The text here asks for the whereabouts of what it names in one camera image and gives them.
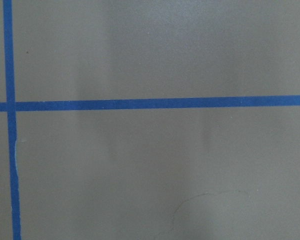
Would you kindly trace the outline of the brown paper table cover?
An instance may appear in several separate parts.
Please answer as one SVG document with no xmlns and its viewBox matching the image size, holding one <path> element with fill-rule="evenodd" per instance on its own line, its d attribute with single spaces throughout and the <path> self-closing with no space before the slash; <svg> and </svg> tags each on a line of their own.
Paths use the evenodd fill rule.
<svg viewBox="0 0 300 240">
<path fill-rule="evenodd" d="M 14 0 L 18 102 L 300 95 L 300 0 Z M 24 240 L 300 240 L 300 106 L 19 111 Z"/>
</svg>

